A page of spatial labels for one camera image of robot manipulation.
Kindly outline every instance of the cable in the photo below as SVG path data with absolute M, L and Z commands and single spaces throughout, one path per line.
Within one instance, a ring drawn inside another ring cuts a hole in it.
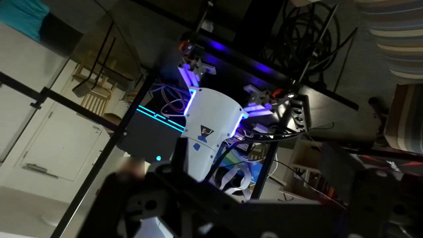
M 300 179 L 304 184 L 307 184 L 307 188 L 312 189 L 314 192 L 319 193 L 320 196 L 326 197 L 327 200 L 331 200 L 332 202 L 335 202 L 337 206 L 343 208 L 343 209 L 347 209 L 345 205 L 340 204 L 339 201 L 333 200 L 332 197 L 327 196 L 326 193 L 318 191 L 315 187 L 312 187 L 303 176 L 300 176 L 292 167 L 287 165 L 286 163 L 282 163 L 279 160 L 274 160 L 277 164 L 282 164 L 285 165 L 287 169 L 290 169 L 296 177 L 296 179 Z M 230 167 L 230 165 L 238 165 L 238 164 L 246 164 L 246 163 L 254 163 L 254 161 L 240 161 L 240 163 L 233 163 L 233 164 L 228 164 L 226 167 Z
M 183 98 L 183 95 L 181 95 L 181 93 L 180 93 L 179 90 L 174 90 L 174 91 L 176 91 L 176 94 L 177 94 L 177 97 L 175 97 L 175 98 L 177 98 L 177 99 L 180 99 L 180 101 L 183 102 L 181 107 L 175 107 L 175 106 L 172 105 L 174 101 L 171 101 L 171 99 L 168 98 L 168 95 L 167 95 L 167 93 L 168 93 L 168 94 L 172 94 L 172 93 L 171 93 L 172 90 L 174 90 L 172 87 L 164 86 L 164 87 L 162 89 L 162 93 L 160 93 L 160 94 L 162 94 L 162 98 L 164 99 L 164 102 L 166 102 L 174 111 L 181 113 L 181 111 L 184 111 L 184 109 L 185 109 L 184 98 Z
M 318 142 L 307 131 L 304 131 L 303 135 L 306 135 L 315 144 L 315 147 L 320 151 L 322 144 L 318 144 Z
M 306 78 L 322 75 L 332 66 L 337 53 L 343 49 L 357 31 L 353 31 L 341 42 L 341 27 L 337 16 L 333 16 L 331 31 L 328 29 L 320 40 L 327 19 L 319 15 L 332 8 L 323 3 L 315 3 L 304 8 L 289 8 L 286 3 L 282 9 L 283 24 L 277 38 L 263 50 L 263 58 L 282 68 L 289 78 L 299 79 L 304 66 L 310 62 Z
M 184 103 L 184 101 L 188 101 L 188 99 L 175 99 L 175 101 L 171 101 L 170 103 L 167 103 L 166 106 L 163 106 L 162 109 L 160 109 L 160 114 L 163 114 L 163 115 L 166 115 L 166 116 L 184 116 L 184 115 L 181 115 L 181 114 L 166 114 L 164 113 L 164 110 L 167 109 L 167 107 L 170 107 L 171 105 L 174 105 L 174 103 L 176 103 L 176 102 L 181 102 L 181 105 L 184 106 L 184 109 L 185 109 L 185 103 Z
M 294 175 L 298 175 L 298 176 L 294 176 L 294 177 L 298 177 L 300 179 L 304 184 L 307 184 L 307 188 L 312 189 L 314 192 L 319 193 L 320 196 L 324 196 L 326 198 L 331 200 L 332 202 L 335 202 L 336 205 L 339 205 L 340 208 L 343 209 L 347 209 L 345 205 L 340 204 L 339 201 L 333 200 L 332 197 L 327 196 L 326 193 L 318 191 L 315 187 L 312 187 L 303 176 L 300 176 L 292 167 L 287 165 L 286 163 L 282 163 L 282 161 L 277 161 L 278 164 L 282 164 L 285 165 L 287 169 L 290 169 L 291 172 L 294 172 Z
M 345 57 L 344 57 L 344 61 L 343 61 L 343 66 L 341 66 L 341 70 L 340 70 L 340 74 L 339 74 L 339 78 L 336 79 L 336 83 L 335 83 L 335 87 L 333 87 L 333 93 L 336 93 L 336 90 L 339 89 L 339 85 L 340 85 L 340 81 L 343 78 L 343 74 L 344 74 L 344 70 L 345 70 L 345 66 L 347 66 L 347 61 L 348 61 L 348 57 L 349 57 L 349 52 L 352 50 L 353 45 L 355 45 L 355 41 L 356 41 L 356 36 L 357 36 L 357 28 L 353 31 L 352 33 L 352 40 L 349 42 L 349 46 L 347 49 L 347 53 L 345 53 Z
M 115 21 L 115 17 L 110 13 L 109 9 L 105 8 L 105 5 L 102 5 L 98 0 L 94 0 L 94 3 L 102 8 L 105 11 L 105 13 L 111 19 L 111 21 L 114 23 L 114 25 L 117 27 L 119 34 L 122 36 L 122 40 L 125 42 L 125 45 L 130 49 L 129 52 L 135 57 L 139 58 L 139 56 L 135 53 L 137 50 L 133 50 L 131 45 L 129 44 L 129 41 L 125 38 L 123 31 L 121 29 L 121 27 L 118 25 L 118 23 Z
M 275 168 L 274 168 L 274 171 L 271 172 L 271 173 L 269 173 L 269 176 L 267 177 L 270 177 L 270 176 L 273 176 L 277 171 L 278 171 L 278 167 L 279 167 L 279 159 L 278 159 L 278 151 L 277 151 L 277 153 L 275 153 L 275 161 L 277 161 L 277 164 L 275 164 Z

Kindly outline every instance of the black bar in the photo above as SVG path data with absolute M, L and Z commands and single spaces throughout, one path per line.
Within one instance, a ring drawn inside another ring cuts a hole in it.
M 312 57 L 314 57 L 314 54 L 315 54 L 315 52 L 316 52 L 316 49 L 318 49 L 318 44 L 320 44 L 320 41 L 323 40 L 323 37 L 326 36 L 326 33 L 328 32 L 328 28 L 330 28 L 330 24 L 331 24 L 331 21 L 332 21 L 332 19 L 335 17 L 335 13 L 336 13 L 336 11 L 339 9 L 339 5 L 335 5 L 332 9 L 331 9 L 331 12 L 330 12 L 330 16 L 327 17 L 327 20 L 326 20 L 326 24 L 323 25 L 323 29 L 322 29 L 322 32 L 320 32 L 320 34 L 319 34 L 319 37 L 318 37 L 318 41 L 315 42 L 315 46 L 314 46 L 314 52 L 311 53 L 311 56 L 308 57 L 308 61 L 307 61 L 307 64 L 306 64 L 306 66 L 304 66 L 304 69 L 303 69 L 303 72 L 302 72 L 302 75 L 300 75 L 300 78 L 296 81 L 294 81 L 294 85 L 295 83 L 302 83 L 302 81 L 304 79 L 304 75 L 306 75 L 306 73 L 308 72 L 308 68 L 310 68 L 310 64 L 311 64 L 311 61 L 312 61 Z
M 51 89 L 47 89 L 47 87 L 43 89 L 41 94 L 44 94 L 48 98 L 52 98 L 53 101 L 61 103 L 62 106 L 65 106 L 65 107 L 68 107 L 68 109 L 84 115 L 85 118 L 102 124 L 103 127 L 107 127 L 107 128 L 110 128 L 113 131 L 115 131 L 118 128 L 117 124 L 106 120 L 105 118 L 102 118 L 102 116 L 94 114 L 93 111 L 82 107 L 81 105 L 74 103 L 73 101 L 69 101 L 68 98 L 62 97 L 61 94 L 59 94 L 59 93 L 56 93 L 56 91 L 53 91 Z
M 292 107 L 287 105 L 286 111 L 283 113 L 283 116 L 279 122 L 282 128 L 285 128 L 282 132 L 286 131 L 286 128 L 292 118 L 291 115 L 292 115 Z M 255 198 L 255 200 L 259 198 L 263 192 L 266 180 L 269 177 L 270 167 L 274 164 L 275 153 L 278 152 L 278 144 L 279 144 L 278 142 L 273 142 L 267 150 L 267 155 L 266 155 L 262 171 L 261 171 L 261 175 L 257 180 L 255 188 L 253 191 L 252 198 Z
M 97 74 L 97 77 L 96 77 L 96 82 L 94 82 L 93 89 L 96 89 L 96 86 L 97 86 L 98 81 L 101 79 L 101 75 L 102 75 L 102 73 L 103 73 L 103 70 L 105 70 L 105 66 L 106 66 L 106 64 L 107 64 L 107 60 L 109 60 L 109 57 L 110 57 L 111 50 L 113 50 L 113 49 L 114 49 L 114 46 L 115 46 L 115 42 L 117 42 L 117 37 L 114 37 L 114 40 L 113 40 L 113 42 L 111 42 L 111 45 L 110 45 L 109 50 L 107 50 L 107 54 L 106 54 L 105 62 L 102 62 L 101 72 L 100 72 L 100 73 Z
M 92 78 L 92 75 L 93 75 L 93 73 L 94 73 L 94 70 L 96 70 L 96 66 L 97 66 L 98 61 L 101 60 L 102 52 L 103 52 L 103 49 L 105 49 L 105 46 L 106 46 L 107 38 L 109 38 L 113 28 L 114 28 L 114 23 L 111 23 L 110 27 L 109 27 L 109 29 L 107 29 L 106 37 L 103 38 L 101 50 L 98 52 L 98 54 L 97 54 L 97 57 L 96 57 L 96 61 L 94 61 L 93 68 L 92 68 L 92 70 L 90 70 L 90 74 L 89 74 L 88 78 L 86 78 L 85 81 L 82 81 L 80 85 L 85 83 L 86 81 L 90 81 L 90 78 Z
M 262 167 L 262 171 L 261 171 L 261 175 L 257 180 L 257 184 L 255 184 L 255 188 L 253 191 L 253 194 L 252 194 L 252 200 L 258 200 L 261 198 L 261 194 L 263 192 L 263 188 L 265 188 L 265 184 L 266 184 L 266 180 L 267 180 L 267 175 L 269 175 L 269 171 L 271 168 L 271 165 L 274 164 L 274 160 L 275 160 L 275 153 L 278 152 L 278 142 L 273 142 L 269 147 L 269 151 L 267 151 L 267 155 L 266 155 L 266 159 L 263 161 L 263 167 Z
M 52 238 L 60 238 L 64 234 L 64 232 L 66 230 L 70 220 L 73 218 L 77 209 L 80 208 L 80 205 L 81 205 L 84 197 L 86 196 L 88 191 L 90 189 L 93 181 L 96 180 L 97 175 L 101 172 L 102 167 L 105 165 L 106 160 L 109 159 L 109 155 L 111 153 L 111 151 L 114 150 L 114 147 L 117 146 L 117 143 L 119 142 L 122 135 L 125 134 L 126 127 L 129 126 L 131 118 L 134 116 L 137 109 L 139 107 L 139 105 L 142 103 L 144 97 L 148 94 L 148 90 L 154 85 L 155 79 L 156 79 L 156 74 L 150 74 L 147 77 L 142 90 L 135 97 L 129 111 L 123 116 L 121 124 L 118 126 L 114 135 L 111 136 L 111 139 L 106 144 L 102 155 L 98 157 L 98 160 L 96 161 L 89 176 L 86 177 L 82 187 L 80 188 L 78 193 L 76 194 L 76 197 L 70 202 L 70 205 L 69 205 L 68 210 L 65 212 L 64 217 L 61 218 L 59 226 L 56 228 L 55 233 L 52 234 Z
M 27 85 L 11 78 L 10 75 L 6 75 L 4 73 L 0 72 L 0 82 L 12 87 L 14 90 L 27 95 L 28 98 L 32 98 L 35 101 L 40 99 L 40 93 L 28 87 Z

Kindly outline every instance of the tangled wires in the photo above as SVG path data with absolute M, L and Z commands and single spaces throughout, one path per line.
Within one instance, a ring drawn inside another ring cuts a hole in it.
M 166 116 L 183 116 L 183 111 L 189 102 L 189 93 L 187 90 L 164 83 L 156 83 L 155 86 L 156 89 L 154 89 L 152 93 L 160 91 L 160 95 L 166 102 L 160 113 Z
M 339 19 L 333 17 L 335 29 L 327 31 L 322 40 L 319 37 L 326 27 L 326 19 L 331 8 L 323 3 L 315 3 L 306 8 L 289 9 L 287 1 L 283 7 L 283 24 L 277 38 L 267 46 L 263 58 L 277 64 L 290 78 L 300 78 L 304 66 L 311 61 L 307 75 L 316 75 L 331 68 L 339 50 L 356 36 L 353 31 L 341 42 L 341 27 Z

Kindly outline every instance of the cyan light strip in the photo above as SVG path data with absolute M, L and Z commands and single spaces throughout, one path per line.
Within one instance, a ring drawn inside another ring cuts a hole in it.
M 144 107 L 144 106 L 139 106 L 139 109 L 144 110 L 144 111 L 148 111 L 151 115 L 156 115 L 156 113 L 154 113 L 152 110 Z
M 144 114 L 144 115 L 147 115 L 148 118 L 151 118 L 151 119 L 154 119 L 154 120 L 158 120 L 158 122 L 160 122 L 162 124 L 166 124 L 166 126 L 168 126 L 168 127 L 171 127 L 171 128 L 174 128 L 174 130 L 176 130 L 176 131 L 179 131 L 179 132 L 184 132 L 185 131 L 185 127 L 183 127 L 181 124 L 179 124 L 179 123 L 176 123 L 176 122 L 174 122 L 174 120 L 164 120 L 166 118 L 163 116 L 163 115 L 160 115 L 160 114 L 156 114 L 156 113 L 154 113 L 154 111 L 151 111 L 150 109 L 146 109 L 146 107 L 143 107 L 143 106 L 139 106 L 139 109 L 137 109 L 137 111 L 139 111 L 139 113 L 142 113 L 142 114 Z

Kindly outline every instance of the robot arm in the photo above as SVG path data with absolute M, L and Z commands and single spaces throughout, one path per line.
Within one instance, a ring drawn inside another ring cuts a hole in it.
M 209 173 L 216 155 L 248 113 L 232 98 L 212 89 L 191 89 L 192 98 L 185 109 L 188 160 L 185 172 L 197 181 Z

